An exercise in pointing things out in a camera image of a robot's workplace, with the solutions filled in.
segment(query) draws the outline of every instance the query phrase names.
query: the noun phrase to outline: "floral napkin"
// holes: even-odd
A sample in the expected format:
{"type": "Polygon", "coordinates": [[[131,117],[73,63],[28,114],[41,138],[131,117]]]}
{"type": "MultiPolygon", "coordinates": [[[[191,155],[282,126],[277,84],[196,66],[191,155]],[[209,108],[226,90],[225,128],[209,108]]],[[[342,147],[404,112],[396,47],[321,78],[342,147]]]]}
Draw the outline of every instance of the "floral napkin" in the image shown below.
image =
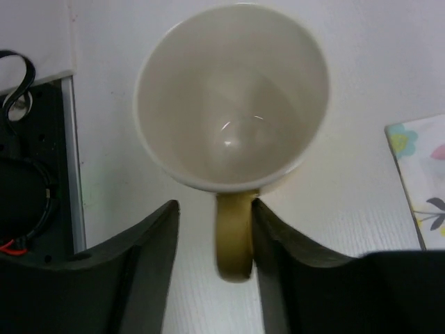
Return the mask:
{"type": "Polygon", "coordinates": [[[421,244],[445,248],[445,115],[386,127],[421,244]]]}

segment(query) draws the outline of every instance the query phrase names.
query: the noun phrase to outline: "yellow handle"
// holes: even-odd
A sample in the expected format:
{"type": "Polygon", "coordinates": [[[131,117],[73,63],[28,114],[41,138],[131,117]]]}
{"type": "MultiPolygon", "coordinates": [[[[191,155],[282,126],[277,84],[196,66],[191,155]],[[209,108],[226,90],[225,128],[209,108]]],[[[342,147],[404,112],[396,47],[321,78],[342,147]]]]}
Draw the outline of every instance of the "yellow handle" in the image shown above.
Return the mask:
{"type": "Polygon", "coordinates": [[[216,196],[216,263],[222,278],[243,282],[253,262],[252,201],[257,191],[216,196]]]}

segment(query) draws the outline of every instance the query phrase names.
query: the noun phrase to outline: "leaf print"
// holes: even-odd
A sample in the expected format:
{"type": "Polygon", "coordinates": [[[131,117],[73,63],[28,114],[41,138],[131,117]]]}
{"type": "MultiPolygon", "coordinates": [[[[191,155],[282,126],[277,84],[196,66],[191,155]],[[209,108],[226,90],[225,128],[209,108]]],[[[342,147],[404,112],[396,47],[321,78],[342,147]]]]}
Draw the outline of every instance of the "leaf print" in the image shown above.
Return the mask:
{"type": "Polygon", "coordinates": [[[440,198],[437,197],[430,198],[426,202],[434,205],[436,208],[441,209],[442,211],[445,211],[445,202],[440,198]]]}
{"type": "Polygon", "coordinates": [[[445,214],[441,214],[438,219],[434,221],[431,225],[431,231],[437,230],[445,221],[445,214]]]}
{"type": "Polygon", "coordinates": [[[445,160],[445,144],[440,145],[432,153],[431,157],[436,160],[445,160]]]}

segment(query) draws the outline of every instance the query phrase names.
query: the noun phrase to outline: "cup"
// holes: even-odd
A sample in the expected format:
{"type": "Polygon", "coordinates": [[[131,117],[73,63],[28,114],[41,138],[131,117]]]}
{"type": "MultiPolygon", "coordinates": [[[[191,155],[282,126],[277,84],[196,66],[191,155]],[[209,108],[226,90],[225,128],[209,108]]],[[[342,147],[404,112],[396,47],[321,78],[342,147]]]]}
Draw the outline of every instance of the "cup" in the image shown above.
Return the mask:
{"type": "Polygon", "coordinates": [[[325,118],[329,80],[310,34],[254,4],[174,26],[144,62],[134,119],[150,157],[178,182],[216,194],[216,262],[252,270],[251,203],[295,169],[325,118]]]}

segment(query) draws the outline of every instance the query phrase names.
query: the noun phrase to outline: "white table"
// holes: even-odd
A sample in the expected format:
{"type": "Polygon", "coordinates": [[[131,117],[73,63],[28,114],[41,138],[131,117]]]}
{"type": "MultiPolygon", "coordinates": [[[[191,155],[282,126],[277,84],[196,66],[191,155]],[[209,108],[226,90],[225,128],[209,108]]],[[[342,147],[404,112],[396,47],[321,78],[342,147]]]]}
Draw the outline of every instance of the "white table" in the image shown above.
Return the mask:
{"type": "MultiPolygon", "coordinates": [[[[174,24],[217,0],[73,1],[74,76],[86,245],[181,204],[164,333],[262,333],[256,280],[213,264],[213,196],[177,184],[145,154],[131,98],[138,69],[174,24]]],[[[262,1],[306,26],[327,59],[326,126],[306,162],[263,197],[289,225],[348,255],[419,248],[384,126],[445,107],[445,2],[262,1]]]]}

